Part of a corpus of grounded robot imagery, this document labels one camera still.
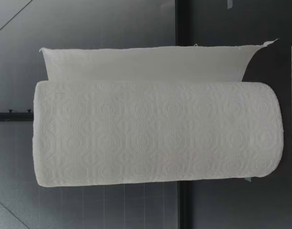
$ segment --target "gray surface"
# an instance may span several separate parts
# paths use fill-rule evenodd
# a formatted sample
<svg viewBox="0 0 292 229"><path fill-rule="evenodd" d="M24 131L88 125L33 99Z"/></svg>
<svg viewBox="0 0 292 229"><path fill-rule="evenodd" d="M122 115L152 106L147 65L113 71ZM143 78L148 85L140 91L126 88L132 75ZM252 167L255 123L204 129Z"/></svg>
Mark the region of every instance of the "gray surface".
<svg viewBox="0 0 292 229"><path fill-rule="evenodd" d="M26 227L0 204L0 229L26 229Z"/></svg>
<svg viewBox="0 0 292 229"><path fill-rule="evenodd" d="M0 26L27 2L0 0ZM47 79L41 47L174 44L173 0L34 0L0 32L0 112L32 108L36 83ZM176 183L39 187L31 139L32 123L0 123L0 201L31 229L176 228ZM0 228L12 221L1 209Z"/></svg>

